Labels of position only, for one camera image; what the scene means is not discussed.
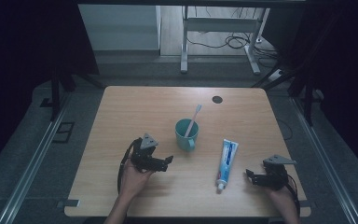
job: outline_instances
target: toothbrush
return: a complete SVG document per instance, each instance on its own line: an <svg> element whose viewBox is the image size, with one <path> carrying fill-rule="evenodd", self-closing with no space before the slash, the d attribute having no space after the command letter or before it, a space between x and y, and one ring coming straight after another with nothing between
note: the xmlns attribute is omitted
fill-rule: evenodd
<svg viewBox="0 0 358 224"><path fill-rule="evenodd" d="M197 113L199 113L199 111L201 110L201 107L202 107L202 105L197 105L196 113L194 113L193 119L190 121L190 124L188 125L185 137L188 137L188 135L190 134L190 130L194 124L194 120L196 119Z"/></svg>

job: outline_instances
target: mug handle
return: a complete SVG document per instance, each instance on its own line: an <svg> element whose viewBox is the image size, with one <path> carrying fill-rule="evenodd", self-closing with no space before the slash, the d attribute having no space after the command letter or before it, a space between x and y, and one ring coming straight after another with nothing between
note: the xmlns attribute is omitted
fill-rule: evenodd
<svg viewBox="0 0 358 224"><path fill-rule="evenodd" d="M194 144L194 139L188 139L188 144L190 145L190 149L191 149L191 150L194 149L194 147L196 146L196 145Z"/></svg>

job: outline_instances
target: blue and white toothpaste tube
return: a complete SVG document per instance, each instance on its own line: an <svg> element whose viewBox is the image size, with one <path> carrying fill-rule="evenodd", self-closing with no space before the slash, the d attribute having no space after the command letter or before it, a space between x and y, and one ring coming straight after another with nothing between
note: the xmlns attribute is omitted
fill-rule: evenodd
<svg viewBox="0 0 358 224"><path fill-rule="evenodd" d="M219 173L216 180L218 192L221 192L227 185L229 171L231 169L232 162L234 161L237 147L238 143L227 139L223 140L222 160L220 161Z"/></svg>

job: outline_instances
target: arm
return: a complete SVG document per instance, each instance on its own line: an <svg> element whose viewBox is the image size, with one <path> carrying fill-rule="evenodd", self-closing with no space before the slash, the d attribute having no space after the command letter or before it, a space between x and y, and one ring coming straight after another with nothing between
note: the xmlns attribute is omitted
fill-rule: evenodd
<svg viewBox="0 0 358 224"><path fill-rule="evenodd" d="M292 193L287 187L279 190L265 188L265 192L283 217L285 224L300 224Z"/></svg>
<svg viewBox="0 0 358 224"><path fill-rule="evenodd" d="M132 200L145 188L153 173L153 171L140 173L130 160L126 161L121 179L121 192L118 194L115 204L104 222L105 224L123 223Z"/></svg>

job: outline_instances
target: mug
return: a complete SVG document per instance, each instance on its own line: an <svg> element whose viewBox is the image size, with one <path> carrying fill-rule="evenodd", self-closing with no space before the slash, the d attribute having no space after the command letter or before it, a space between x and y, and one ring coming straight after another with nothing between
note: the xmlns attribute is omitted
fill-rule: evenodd
<svg viewBox="0 0 358 224"><path fill-rule="evenodd" d="M188 137L185 137L188 125L190 124L191 119L181 119L175 125L176 132L176 142L184 151L193 151L196 147L196 140L199 134L199 125L194 121L193 127L191 127L190 134Z"/></svg>

